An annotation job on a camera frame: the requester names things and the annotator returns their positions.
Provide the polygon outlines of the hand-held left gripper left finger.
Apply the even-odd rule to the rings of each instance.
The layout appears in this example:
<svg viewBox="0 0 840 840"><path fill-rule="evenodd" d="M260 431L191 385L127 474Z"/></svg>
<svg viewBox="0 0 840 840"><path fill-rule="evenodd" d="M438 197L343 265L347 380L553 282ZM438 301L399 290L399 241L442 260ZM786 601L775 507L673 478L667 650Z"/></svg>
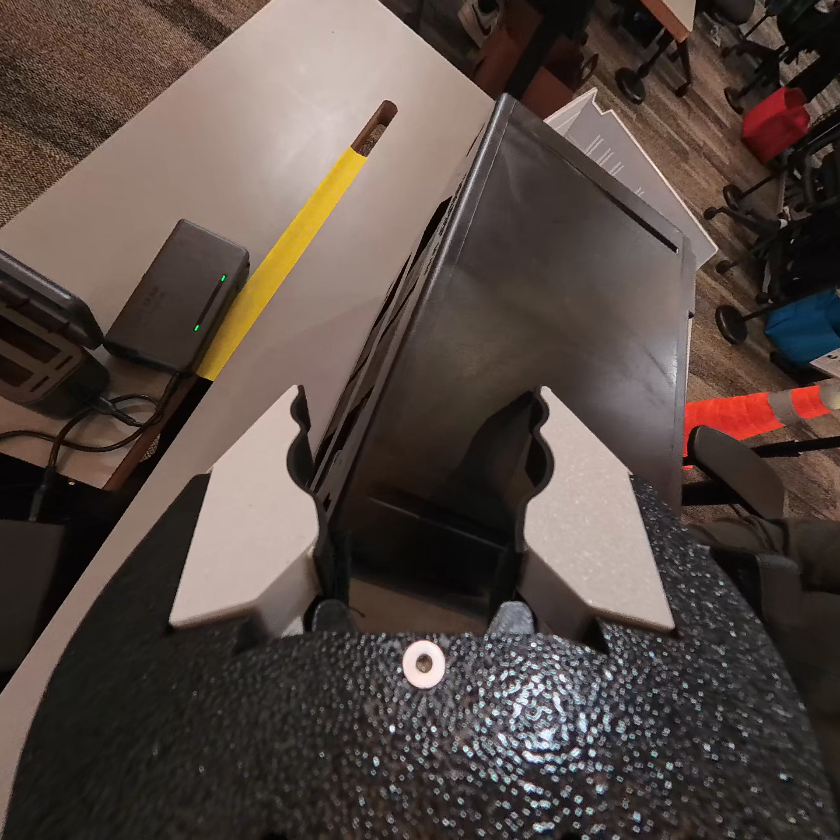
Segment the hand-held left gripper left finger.
<svg viewBox="0 0 840 840"><path fill-rule="evenodd" d="M321 590L309 427L294 385L209 470L171 608L175 630L243 617L270 637L302 632Z"/></svg>

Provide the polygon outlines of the grey power bank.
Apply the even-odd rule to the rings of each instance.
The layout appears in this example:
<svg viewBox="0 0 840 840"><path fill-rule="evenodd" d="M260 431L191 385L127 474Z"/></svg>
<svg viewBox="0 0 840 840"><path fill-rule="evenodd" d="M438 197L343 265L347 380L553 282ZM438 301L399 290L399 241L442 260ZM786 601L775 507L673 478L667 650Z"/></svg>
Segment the grey power bank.
<svg viewBox="0 0 840 840"><path fill-rule="evenodd" d="M180 219L103 346L133 364L192 375L248 277L246 248Z"/></svg>

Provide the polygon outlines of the black office chair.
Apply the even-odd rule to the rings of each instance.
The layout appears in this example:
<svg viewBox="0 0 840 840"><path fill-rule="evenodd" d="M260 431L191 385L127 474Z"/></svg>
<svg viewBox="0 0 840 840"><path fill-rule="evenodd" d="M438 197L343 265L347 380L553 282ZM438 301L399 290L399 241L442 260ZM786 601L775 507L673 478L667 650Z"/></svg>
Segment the black office chair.
<svg viewBox="0 0 840 840"><path fill-rule="evenodd" d="M727 216L756 235L744 255L717 263L719 275L749 259L763 263L755 311L745 313L728 304L716 309L717 329L730 345L746 341L752 320L838 288L838 141L839 108L835 107L782 153L770 175L745 191L727 185L723 204L703 213L707 221Z"/></svg>

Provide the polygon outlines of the red bag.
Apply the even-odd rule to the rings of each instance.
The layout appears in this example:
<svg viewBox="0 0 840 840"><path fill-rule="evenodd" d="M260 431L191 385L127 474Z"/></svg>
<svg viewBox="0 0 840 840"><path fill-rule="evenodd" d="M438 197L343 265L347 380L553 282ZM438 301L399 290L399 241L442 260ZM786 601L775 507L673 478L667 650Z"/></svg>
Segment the red bag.
<svg viewBox="0 0 840 840"><path fill-rule="evenodd" d="M763 165L803 139L810 129L802 89L782 87L770 94L742 120L741 141Z"/></svg>

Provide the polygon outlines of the black drawer cabinet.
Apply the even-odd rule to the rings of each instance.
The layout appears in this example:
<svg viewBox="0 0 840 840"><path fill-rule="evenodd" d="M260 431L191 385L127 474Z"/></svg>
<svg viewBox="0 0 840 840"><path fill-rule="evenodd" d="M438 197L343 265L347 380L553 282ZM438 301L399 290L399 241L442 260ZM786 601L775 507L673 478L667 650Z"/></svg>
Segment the black drawer cabinet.
<svg viewBox="0 0 840 840"><path fill-rule="evenodd" d="M678 510L686 237L504 94L395 282L315 489L350 574L478 614L522 595L522 510L552 392Z"/></svg>

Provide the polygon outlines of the white black sneaker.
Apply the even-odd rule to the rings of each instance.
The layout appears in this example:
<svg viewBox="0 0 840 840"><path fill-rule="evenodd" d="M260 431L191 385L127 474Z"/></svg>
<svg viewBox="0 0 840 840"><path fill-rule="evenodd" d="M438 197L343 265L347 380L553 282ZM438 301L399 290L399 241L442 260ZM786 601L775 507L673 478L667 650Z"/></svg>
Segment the white black sneaker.
<svg viewBox="0 0 840 840"><path fill-rule="evenodd" d="M460 6L458 21L477 47L482 47L496 30L503 7L503 1L464 1Z"/></svg>

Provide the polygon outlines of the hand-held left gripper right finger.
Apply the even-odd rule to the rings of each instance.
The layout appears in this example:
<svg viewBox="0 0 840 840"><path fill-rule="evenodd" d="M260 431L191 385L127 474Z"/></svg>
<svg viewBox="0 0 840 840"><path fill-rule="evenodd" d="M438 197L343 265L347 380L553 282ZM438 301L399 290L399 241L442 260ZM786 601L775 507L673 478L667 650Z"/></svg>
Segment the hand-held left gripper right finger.
<svg viewBox="0 0 840 840"><path fill-rule="evenodd" d="M595 619L676 629L631 474L548 386L533 431L545 468L521 512L521 596L547 632L582 638Z"/></svg>

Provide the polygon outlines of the clear plastic storage bin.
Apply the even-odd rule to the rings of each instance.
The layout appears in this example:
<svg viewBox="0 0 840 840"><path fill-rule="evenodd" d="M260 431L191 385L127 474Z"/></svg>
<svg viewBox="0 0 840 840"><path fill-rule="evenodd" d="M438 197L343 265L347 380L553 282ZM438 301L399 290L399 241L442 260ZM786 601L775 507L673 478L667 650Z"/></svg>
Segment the clear plastic storage bin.
<svg viewBox="0 0 840 840"><path fill-rule="evenodd" d="M689 240L696 269L718 253L697 216L618 115L595 100L596 89L544 119L556 133L675 225Z"/></svg>

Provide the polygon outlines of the person's dark clothing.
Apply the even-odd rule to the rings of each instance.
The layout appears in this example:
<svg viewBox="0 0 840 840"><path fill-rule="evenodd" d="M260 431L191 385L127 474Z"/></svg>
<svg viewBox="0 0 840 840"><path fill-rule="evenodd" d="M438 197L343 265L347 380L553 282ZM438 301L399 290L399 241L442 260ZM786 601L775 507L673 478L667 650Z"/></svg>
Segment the person's dark clothing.
<svg viewBox="0 0 840 840"><path fill-rule="evenodd" d="M744 516L688 530L764 623L814 722L838 729L838 522Z"/></svg>

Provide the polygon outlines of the blue bag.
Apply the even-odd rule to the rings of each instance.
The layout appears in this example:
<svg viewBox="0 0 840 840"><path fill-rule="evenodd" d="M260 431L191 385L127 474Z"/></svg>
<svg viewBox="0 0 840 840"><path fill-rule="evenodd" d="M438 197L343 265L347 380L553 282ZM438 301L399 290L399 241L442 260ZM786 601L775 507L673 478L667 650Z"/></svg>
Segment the blue bag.
<svg viewBox="0 0 840 840"><path fill-rule="evenodd" d="M787 361L799 366L838 352L838 290L820 292L771 312L763 331Z"/></svg>

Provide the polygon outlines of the orange traffic cone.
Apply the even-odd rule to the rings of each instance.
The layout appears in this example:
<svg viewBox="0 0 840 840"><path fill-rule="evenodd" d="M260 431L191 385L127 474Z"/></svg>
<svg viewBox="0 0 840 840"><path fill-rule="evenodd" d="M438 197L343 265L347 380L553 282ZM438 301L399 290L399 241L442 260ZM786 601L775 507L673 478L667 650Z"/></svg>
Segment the orange traffic cone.
<svg viewBox="0 0 840 840"><path fill-rule="evenodd" d="M710 427L737 440L822 417L839 409L839 380L780 392L761 392L689 402L685 410L684 451L690 433Z"/></svg>

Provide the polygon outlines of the yellow tape strip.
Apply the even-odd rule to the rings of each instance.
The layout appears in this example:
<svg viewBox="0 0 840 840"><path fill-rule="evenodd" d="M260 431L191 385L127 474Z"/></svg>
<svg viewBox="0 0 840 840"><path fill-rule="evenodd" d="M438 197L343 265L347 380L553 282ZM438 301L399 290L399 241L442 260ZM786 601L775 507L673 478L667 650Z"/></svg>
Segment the yellow tape strip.
<svg viewBox="0 0 840 840"><path fill-rule="evenodd" d="M198 366L199 377L216 380L365 163L352 148L341 154L233 301Z"/></svg>

